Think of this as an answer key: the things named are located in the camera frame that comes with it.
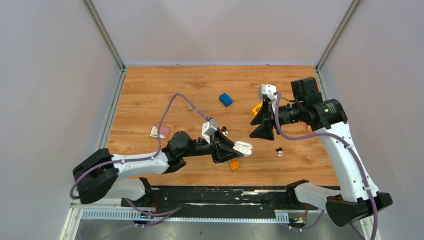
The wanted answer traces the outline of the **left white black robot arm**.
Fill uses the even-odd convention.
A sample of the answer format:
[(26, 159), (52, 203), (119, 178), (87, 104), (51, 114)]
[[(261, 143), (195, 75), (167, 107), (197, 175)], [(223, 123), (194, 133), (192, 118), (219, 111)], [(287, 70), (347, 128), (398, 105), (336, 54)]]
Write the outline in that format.
[(75, 184), (70, 196), (82, 204), (92, 204), (109, 197), (119, 181), (129, 177), (174, 173), (187, 164), (186, 157), (210, 155), (215, 164), (220, 164), (250, 156), (252, 152), (250, 143), (233, 142), (219, 129), (206, 138), (197, 139), (178, 131), (159, 152), (120, 155), (101, 148), (73, 169)]

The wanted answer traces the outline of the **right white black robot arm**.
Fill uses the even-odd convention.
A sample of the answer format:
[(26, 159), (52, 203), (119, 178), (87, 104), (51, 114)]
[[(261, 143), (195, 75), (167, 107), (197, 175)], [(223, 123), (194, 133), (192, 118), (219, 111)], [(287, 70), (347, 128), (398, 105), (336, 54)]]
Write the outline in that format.
[(336, 99), (325, 100), (314, 77), (291, 82), (293, 99), (280, 105), (281, 93), (272, 84), (261, 84), (258, 97), (262, 105), (251, 121), (251, 138), (274, 140), (282, 126), (305, 123), (310, 138), (318, 137), (331, 160), (339, 181), (339, 190), (299, 180), (287, 186), (286, 204), (298, 209), (303, 204), (327, 212), (334, 224), (343, 227), (367, 217), (376, 217), (390, 206), (389, 193), (381, 192), (364, 167), (354, 146), (347, 115)]

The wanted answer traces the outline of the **white earbud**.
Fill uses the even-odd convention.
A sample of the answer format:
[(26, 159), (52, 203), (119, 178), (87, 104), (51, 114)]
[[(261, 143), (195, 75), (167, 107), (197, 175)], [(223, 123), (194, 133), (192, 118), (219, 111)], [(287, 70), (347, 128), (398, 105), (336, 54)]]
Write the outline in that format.
[(283, 153), (283, 149), (282, 149), (281, 147), (277, 148), (277, 149), (276, 149), (276, 152), (277, 152), (277, 156), (278, 156), (278, 157), (282, 157), (282, 156), (283, 156), (283, 154), (284, 154), (284, 153)]
[(228, 130), (227, 130), (227, 128), (226, 128), (225, 126), (223, 126), (223, 127), (221, 128), (221, 132), (222, 132), (222, 134), (223, 134), (224, 136), (228, 136), (228, 134), (229, 134), (229, 132), (228, 132)]

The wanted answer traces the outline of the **white earbud charging case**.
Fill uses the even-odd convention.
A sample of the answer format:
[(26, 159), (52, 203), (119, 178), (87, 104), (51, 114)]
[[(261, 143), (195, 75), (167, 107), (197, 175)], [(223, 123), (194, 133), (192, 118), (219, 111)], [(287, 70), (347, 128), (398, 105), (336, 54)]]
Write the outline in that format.
[(248, 157), (253, 153), (253, 146), (250, 143), (244, 141), (236, 141), (232, 149), (238, 151), (244, 157)]

